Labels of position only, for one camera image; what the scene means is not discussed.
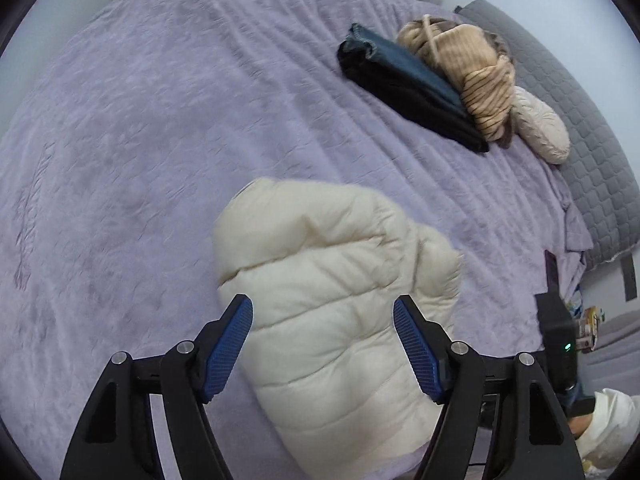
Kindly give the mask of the person's right hand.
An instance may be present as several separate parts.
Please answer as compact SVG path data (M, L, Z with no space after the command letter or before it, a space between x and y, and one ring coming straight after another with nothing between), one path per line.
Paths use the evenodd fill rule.
M575 440L578 440L589 428L593 414L585 414L570 418L567 423Z

